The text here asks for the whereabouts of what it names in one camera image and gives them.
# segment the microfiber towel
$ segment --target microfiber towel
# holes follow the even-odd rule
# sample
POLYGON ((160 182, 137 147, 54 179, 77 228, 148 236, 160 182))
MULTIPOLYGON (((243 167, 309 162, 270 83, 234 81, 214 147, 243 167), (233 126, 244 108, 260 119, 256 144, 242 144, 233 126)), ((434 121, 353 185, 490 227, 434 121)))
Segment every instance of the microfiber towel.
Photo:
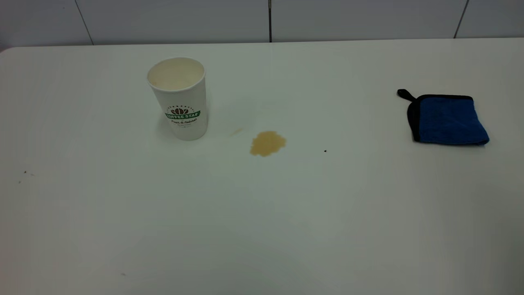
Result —
POLYGON ((489 141, 473 98, 443 94, 415 98, 406 89, 399 89, 397 95, 411 101, 408 122, 415 141, 455 145, 484 145, 489 141))

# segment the white paper cup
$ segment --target white paper cup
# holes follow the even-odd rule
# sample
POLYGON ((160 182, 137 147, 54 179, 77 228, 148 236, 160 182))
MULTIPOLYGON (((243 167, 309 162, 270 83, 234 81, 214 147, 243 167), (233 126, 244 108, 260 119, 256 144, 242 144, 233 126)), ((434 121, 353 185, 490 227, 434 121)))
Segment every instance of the white paper cup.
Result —
POLYGON ((177 138, 195 140, 205 134, 205 68, 199 61, 188 57, 165 59, 149 70, 147 82, 177 138))

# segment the green label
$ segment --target green label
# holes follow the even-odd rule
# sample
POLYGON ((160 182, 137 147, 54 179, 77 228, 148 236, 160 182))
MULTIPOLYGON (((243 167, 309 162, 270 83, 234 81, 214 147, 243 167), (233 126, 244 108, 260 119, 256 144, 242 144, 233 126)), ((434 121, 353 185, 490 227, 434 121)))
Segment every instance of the green label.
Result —
POLYGON ((166 116, 170 119, 180 120, 180 119, 190 119, 190 118, 196 118, 200 116, 200 111, 190 113, 190 114, 183 114, 183 115, 175 115, 175 114, 168 114, 166 113, 166 116))

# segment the cup rim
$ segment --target cup rim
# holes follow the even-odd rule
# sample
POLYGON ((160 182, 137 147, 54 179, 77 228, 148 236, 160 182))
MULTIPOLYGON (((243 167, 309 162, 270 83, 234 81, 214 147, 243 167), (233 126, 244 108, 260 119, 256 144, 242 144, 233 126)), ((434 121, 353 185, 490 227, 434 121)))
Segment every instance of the cup rim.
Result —
POLYGON ((200 82, 202 82, 202 80, 204 80, 205 78, 205 72, 206 72, 206 69, 205 69, 205 66, 197 59, 194 59, 192 57, 187 57, 187 56, 175 56, 175 57, 168 57, 168 58, 165 58, 159 62, 157 62, 156 64, 154 64, 148 71, 147 71, 147 74, 146 74, 146 81, 147 83, 149 84, 149 86, 151 86, 151 88, 155 89, 155 90, 158 90, 158 91, 162 91, 162 92, 168 92, 168 93, 175 93, 175 92, 183 92, 183 91, 188 91, 188 90, 191 90, 192 88, 194 88, 196 85, 200 84, 200 82), (153 70, 154 67, 156 67, 158 64, 166 61, 166 60, 170 60, 170 59, 177 59, 177 58, 186 58, 186 59, 191 59, 191 60, 194 60, 196 62, 198 62, 202 68, 204 68, 204 73, 202 74, 202 78, 200 78, 200 80, 198 80, 195 84, 189 86, 189 87, 186 87, 186 88, 182 88, 182 89, 177 89, 177 90, 166 90, 166 89, 162 89, 162 88, 158 88, 156 87, 155 85, 151 84, 151 82, 149 82, 149 73, 151 72, 151 70, 153 70))

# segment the coffee stain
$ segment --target coffee stain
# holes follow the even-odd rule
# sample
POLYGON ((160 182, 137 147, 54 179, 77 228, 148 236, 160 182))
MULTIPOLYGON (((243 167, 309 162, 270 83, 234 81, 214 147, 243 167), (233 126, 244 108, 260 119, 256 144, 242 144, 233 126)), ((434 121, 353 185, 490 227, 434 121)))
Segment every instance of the coffee stain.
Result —
POLYGON ((240 131, 242 131, 243 128, 238 128, 235 132, 231 133, 230 136, 234 136, 235 134, 238 134, 240 131))
POLYGON ((257 135, 251 144, 250 154, 267 157, 272 153, 278 152, 286 146, 286 139, 278 135, 275 131, 265 131, 257 135))

